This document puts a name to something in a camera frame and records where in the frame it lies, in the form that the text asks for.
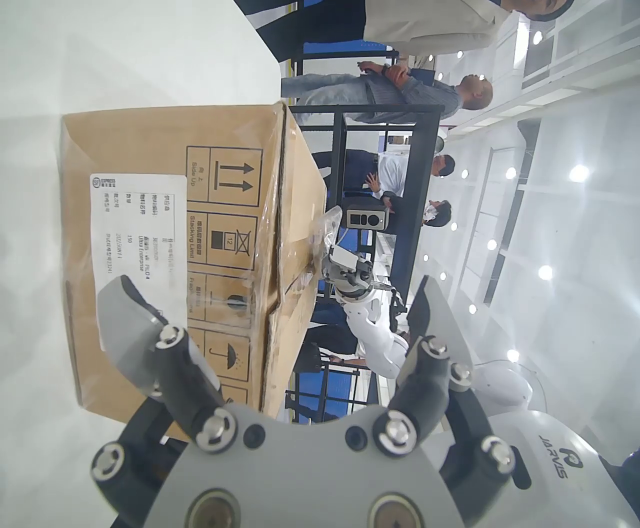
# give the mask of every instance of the cardboard box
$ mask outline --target cardboard box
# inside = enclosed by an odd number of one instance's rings
[[[308,274],[308,239],[326,203],[289,110],[125,109],[67,115],[63,126],[67,326],[80,404],[125,422],[142,402],[101,350],[95,318],[96,284],[129,270],[168,318],[188,317],[224,395],[275,416],[317,279],[291,286]]]

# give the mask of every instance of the white table surface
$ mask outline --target white table surface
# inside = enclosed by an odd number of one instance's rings
[[[89,478],[122,425],[75,400],[61,304],[65,113],[270,104],[280,69],[232,0],[0,3],[0,526],[110,526]]]

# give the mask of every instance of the beige jacket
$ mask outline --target beige jacket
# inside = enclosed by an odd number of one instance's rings
[[[364,39],[411,55],[489,46],[511,14],[491,0],[365,0]]]

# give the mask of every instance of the face mask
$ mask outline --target face mask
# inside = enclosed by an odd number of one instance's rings
[[[438,216],[438,209],[433,207],[431,204],[427,205],[427,207],[424,208],[424,214],[422,215],[422,219],[425,222],[428,222],[429,220],[433,220],[434,218],[436,218],[436,216]]]

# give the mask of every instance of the jarvis logo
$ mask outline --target jarvis logo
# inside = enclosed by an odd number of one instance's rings
[[[571,449],[565,449],[563,447],[562,449],[558,449],[558,452],[566,455],[563,460],[564,460],[564,463],[567,464],[568,466],[575,467],[578,469],[582,469],[584,467],[582,460],[580,460],[580,457],[575,451],[572,451]]]
[[[554,467],[556,468],[556,473],[557,473],[558,477],[560,477],[561,479],[568,479],[569,475],[566,472],[564,464],[562,462],[560,462],[561,455],[558,454],[559,452],[561,454],[566,455],[563,458],[563,461],[568,466],[575,467],[575,468],[578,468],[578,469],[582,469],[584,467],[584,464],[582,463],[582,460],[580,460],[580,457],[578,456],[578,454],[575,451],[573,451],[571,449],[567,449],[565,447],[563,447],[561,449],[558,449],[556,451],[554,449],[554,446],[553,446],[553,444],[551,443],[550,440],[547,440],[546,438],[543,438],[542,436],[540,437],[540,440],[542,440],[543,445],[547,448],[549,456],[551,457],[551,460],[554,463]]]

